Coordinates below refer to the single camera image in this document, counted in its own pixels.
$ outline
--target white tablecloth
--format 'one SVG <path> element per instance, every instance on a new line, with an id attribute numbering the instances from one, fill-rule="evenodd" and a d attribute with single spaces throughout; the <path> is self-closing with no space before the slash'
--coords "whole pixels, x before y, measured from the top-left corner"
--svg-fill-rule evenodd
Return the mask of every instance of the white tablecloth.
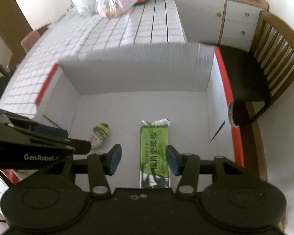
<path id="1" fill-rule="evenodd" d="M 0 100 L 0 108 L 34 118 L 35 100 L 54 63 L 77 53 L 124 45 L 184 42 L 174 0 L 148 0 L 119 18 L 68 13 L 24 59 Z"/>

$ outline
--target green snack package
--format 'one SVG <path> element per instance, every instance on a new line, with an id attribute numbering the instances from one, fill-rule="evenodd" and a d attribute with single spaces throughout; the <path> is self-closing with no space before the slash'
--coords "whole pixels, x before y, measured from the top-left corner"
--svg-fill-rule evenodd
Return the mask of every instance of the green snack package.
<path id="1" fill-rule="evenodd" d="M 169 165 L 165 158 L 168 145 L 168 126 L 165 118 L 148 123 L 140 130 L 140 187 L 168 188 Z"/>

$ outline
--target open box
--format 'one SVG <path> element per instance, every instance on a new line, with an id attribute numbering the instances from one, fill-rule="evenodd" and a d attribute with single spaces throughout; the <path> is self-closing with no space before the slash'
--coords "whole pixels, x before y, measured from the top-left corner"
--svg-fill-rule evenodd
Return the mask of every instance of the open box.
<path id="1" fill-rule="evenodd" d="M 67 57 L 58 63 L 63 74 L 44 112 L 72 138 L 89 140 L 93 127 L 109 125 L 109 136 L 96 152 L 122 146 L 118 169 L 107 177 L 111 188 L 139 187 L 142 120 L 168 118 L 169 144 L 181 153 L 201 159 L 223 155 L 242 165 L 220 63 L 218 49 L 198 43 L 137 44 Z M 76 180 L 83 190 L 89 190 L 86 176 Z M 199 190 L 211 176 L 200 180 Z M 171 176 L 173 189 L 178 181 Z"/>

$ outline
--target chair backrest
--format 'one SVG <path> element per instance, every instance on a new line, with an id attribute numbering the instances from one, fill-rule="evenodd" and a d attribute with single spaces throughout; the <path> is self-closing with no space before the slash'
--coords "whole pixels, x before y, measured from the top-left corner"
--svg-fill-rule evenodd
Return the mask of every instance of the chair backrest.
<path id="1" fill-rule="evenodd" d="M 37 30 L 31 31 L 26 37 L 21 41 L 21 45 L 25 52 L 28 53 L 29 50 L 34 46 L 34 44 L 40 38 L 40 34 Z"/>
<path id="2" fill-rule="evenodd" d="M 294 81 L 294 30 L 262 11 L 250 51 L 264 70 L 274 103 Z"/>

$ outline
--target wooden door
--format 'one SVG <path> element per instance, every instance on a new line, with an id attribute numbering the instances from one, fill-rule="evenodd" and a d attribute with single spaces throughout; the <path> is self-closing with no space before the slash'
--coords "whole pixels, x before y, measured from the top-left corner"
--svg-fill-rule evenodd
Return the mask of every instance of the wooden door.
<path id="1" fill-rule="evenodd" d="M 0 0 L 0 36 L 18 62 L 26 55 L 20 42 L 31 31 L 16 0 Z"/>
<path id="2" fill-rule="evenodd" d="M 188 42 L 218 44 L 224 0 L 175 0 Z"/>

